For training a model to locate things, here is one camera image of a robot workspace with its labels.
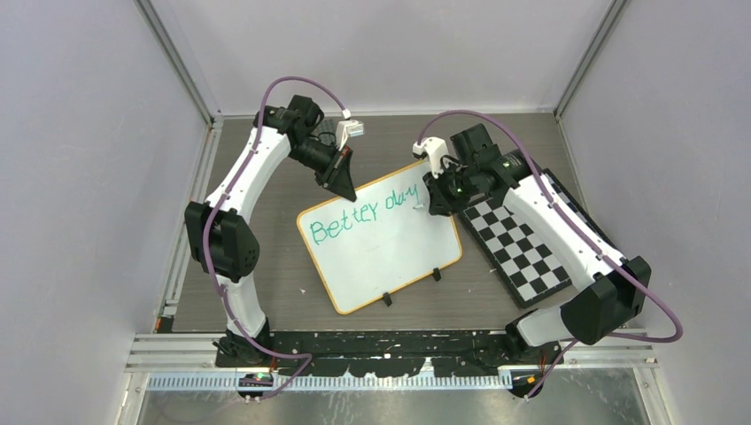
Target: aluminum frame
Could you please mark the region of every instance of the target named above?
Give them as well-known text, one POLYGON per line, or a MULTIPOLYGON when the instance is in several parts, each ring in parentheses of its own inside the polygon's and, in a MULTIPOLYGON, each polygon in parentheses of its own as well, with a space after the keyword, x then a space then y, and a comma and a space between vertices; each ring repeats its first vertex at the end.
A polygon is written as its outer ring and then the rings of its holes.
MULTIPOLYGON (((633 335, 645 335, 642 328, 619 329, 633 335)), ((492 334, 503 334, 504 331, 492 331, 492 334)), ((201 379, 226 379, 224 390, 236 390, 232 379, 239 375, 252 372, 265 372, 264 367, 220 368, 213 362, 216 358, 216 347, 213 342, 224 336, 222 333, 204 334, 139 334, 136 335, 130 356, 126 365, 128 386, 125 391, 120 409, 118 425, 135 425, 138 413, 143 405, 145 392, 150 390, 148 383, 151 379, 174 379, 169 390, 201 391, 205 385, 196 384, 201 379)), ((565 346, 568 341, 560 341, 565 346)), ((647 410, 649 420, 653 424, 671 424, 673 418, 667 408, 663 385, 661 385, 660 365, 654 356, 652 345, 622 338, 605 337, 592 346, 579 345, 572 348, 566 355, 565 361, 559 366, 561 369, 582 368, 614 368, 624 367, 633 370, 639 386, 639 393, 647 410)), ((499 367, 499 377, 502 384, 503 377, 511 372, 537 370, 538 365, 508 365, 499 367)), ((421 373, 432 373, 432 365, 426 362, 421 373)), ((389 378, 368 381, 368 388, 361 388, 362 382, 353 384, 349 377, 327 378, 316 384, 303 382, 298 390, 388 390, 393 386, 389 378)), ((495 381, 459 381, 459 380, 423 380, 424 385, 419 390, 453 389, 477 390, 498 389, 495 381)))
POLYGON ((143 19, 149 25, 149 28, 156 37, 157 43, 159 43, 159 46, 161 46, 162 50, 165 52, 170 66, 172 66, 177 73, 177 78, 180 79, 180 83, 182 83, 182 86, 188 92, 188 96, 190 96, 190 100, 192 100, 193 104, 196 106, 201 118, 204 119, 206 124, 211 124, 214 116, 209 111, 206 101, 201 96, 200 90, 198 90, 196 83, 190 76, 188 67, 180 57, 180 53, 177 51, 177 48, 172 41, 172 37, 170 37, 169 33, 166 31, 166 27, 157 14, 151 0, 134 0, 134 3, 138 7, 138 10, 141 11, 143 19))
POLYGON ((618 24, 618 20, 623 15, 623 11, 630 3, 631 0, 613 0, 610 3, 610 7, 608 7, 608 11, 605 13, 605 17, 600 23, 600 26, 597 28, 597 31, 595 31, 594 37, 592 38, 589 47, 587 47, 585 54, 582 56, 582 59, 577 66, 577 70, 574 71, 574 74, 571 76, 569 84, 566 86, 566 89, 563 90, 563 96, 561 96, 561 100, 558 102, 558 105, 554 109, 556 120, 560 121, 563 117, 563 114, 569 107, 571 99, 577 93, 579 86, 589 72, 592 63, 597 58, 597 55, 600 54, 602 46, 608 40, 608 37, 618 24))
MULTIPOLYGON (((219 118, 216 120, 212 124, 211 130, 206 137, 204 147, 201 150, 201 155, 198 159, 196 171, 193 174, 195 175, 195 179, 193 180, 193 185, 190 189, 191 200, 205 198, 206 188, 208 186, 209 177, 211 176, 216 150, 219 146, 223 124, 223 119, 219 118)), ((170 262, 169 272, 164 286, 165 290, 162 296, 162 301, 159 303, 158 317, 171 317, 177 313, 177 305, 180 300, 180 294, 182 293, 182 285, 185 282, 185 274, 188 271, 188 264, 190 263, 188 233, 185 226, 181 224, 180 227, 180 234, 173 245, 172 260, 170 262)))

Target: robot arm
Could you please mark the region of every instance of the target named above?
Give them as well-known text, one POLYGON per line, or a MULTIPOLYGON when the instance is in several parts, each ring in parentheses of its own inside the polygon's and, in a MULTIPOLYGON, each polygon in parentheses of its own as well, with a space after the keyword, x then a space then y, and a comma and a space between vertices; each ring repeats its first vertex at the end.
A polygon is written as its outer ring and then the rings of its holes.
MULTIPOLYGON (((252 149, 252 142, 259 131, 258 115, 248 143, 219 188, 204 204, 191 202, 185 209, 191 256, 201 262, 207 272, 201 236, 208 215, 245 159, 249 155, 254 157, 239 176, 231 196, 221 205, 210 234, 211 257, 219 284, 227 289, 232 311, 253 337, 258 336, 267 324, 266 315, 258 303, 252 274, 259 259, 259 243, 248 226, 261 191, 274 170, 290 157, 312 168, 315 181, 324 189, 354 201, 357 196, 350 175, 352 150, 345 142, 347 137, 361 135, 364 131, 359 121, 340 121, 337 143, 322 143, 313 136, 313 131, 323 120, 323 113, 308 97, 294 96, 287 108, 268 106, 264 114, 257 149, 252 149)), ((236 336, 237 340, 243 340, 243 334, 233 321, 228 320, 227 328, 229 338, 236 336)))
POLYGON ((429 212, 451 215, 463 211, 476 195, 503 199, 519 214, 559 259, 579 292, 567 303, 528 313, 507 326, 512 352, 524 352, 559 339, 575 337, 594 344, 641 311, 644 295, 636 291, 601 255, 594 253, 553 209, 557 204, 611 259, 647 285, 649 265, 640 257, 626 260, 621 252, 594 234, 544 180, 550 203, 543 196, 519 151, 502 155, 482 124, 452 136, 458 159, 448 156, 445 141, 436 137, 415 143, 413 154, 430 162, 423 177, 430 193, 429 212))

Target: floor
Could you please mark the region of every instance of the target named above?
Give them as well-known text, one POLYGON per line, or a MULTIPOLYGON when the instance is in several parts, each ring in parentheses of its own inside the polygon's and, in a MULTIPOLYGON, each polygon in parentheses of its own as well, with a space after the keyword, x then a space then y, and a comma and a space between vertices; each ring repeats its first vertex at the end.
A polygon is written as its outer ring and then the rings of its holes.
MULTIPOLYGON (((506 123, 525 143, 532 157, 550 168, 581 201, 561 132, 550 113, 506 114, 506 123)), ((366 134, 348 144, 354 150, 355 186, 373 181, 412 163, 411 145, 428 116, 364 117, 366 134)), ((431 127, 428 135, 448 140, 477 123, 469 117, 449 117, 431 127)), ((225 120, 216 153, 209 191, 214 190, 247 143, 252 122, 225 120)), ((500 131, 488 129, 502 152, 513 145, 500 131)), ((524 310, 507 294, 491 263, 457 221, 463 247, 461 260, 443 271, 443 279, 415 282, 391 297, 394 304, 368 305, 348 315, 331 305, 321 278, 303 244, 295 220, 298 214, 332 196, 319 188, 313 172, 286 160, 271 177, 253 211, 251 230, 261 254, 255 282, 261 307, 274 330, 472 329, 503 328, 524 310)), ((545 307, 573 295, 568 288, 535 305, 545 307)), ((191 261, 175 316, 175 331, 223 331, 225 315, 208 277, 191 261)))

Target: gray wall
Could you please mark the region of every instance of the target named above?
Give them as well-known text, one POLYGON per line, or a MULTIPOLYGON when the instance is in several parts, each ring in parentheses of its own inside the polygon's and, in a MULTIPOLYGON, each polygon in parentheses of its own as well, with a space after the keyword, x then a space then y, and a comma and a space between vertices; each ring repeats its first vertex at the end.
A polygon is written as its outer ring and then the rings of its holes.
MULTIPOLYGON (((610 0, 154 3, 204 98, 237 115, 287 74, 355 112, 552 110, 610 0)), ((271 104, 296 93, 318 96, 287 84, 271 104)))
POLYGON ((4 2, 0 64, 0 421, 112 423, 205 128, 131 1, 4 2))
MULTIPOLYGON (((748 423, 751 4, 634 1, 564 124, 599 224, 685 324, 655 347, 685 423, 748 423)), ((671 325, 653 305, 651 334, 671 325)))

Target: ruler strip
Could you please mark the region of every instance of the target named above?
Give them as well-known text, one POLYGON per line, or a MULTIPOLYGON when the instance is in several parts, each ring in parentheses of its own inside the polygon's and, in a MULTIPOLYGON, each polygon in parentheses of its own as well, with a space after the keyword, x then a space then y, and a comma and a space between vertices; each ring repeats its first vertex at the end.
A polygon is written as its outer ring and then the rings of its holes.
MULTIPOLYGON (((155 391, 238 391, 237 385, 245 372, 182 372, 152 373, 148 390, 155 391)), ((274 373, 274 390, 289 378, 274 373)), ((285 391, 368 391, 368 390, 510 390, 511 371, 500 370, 495 376, 435 377, 432 371, 423 371, 411 377, 377 378, 351 375, 338 377, 300 376, 285 391)))

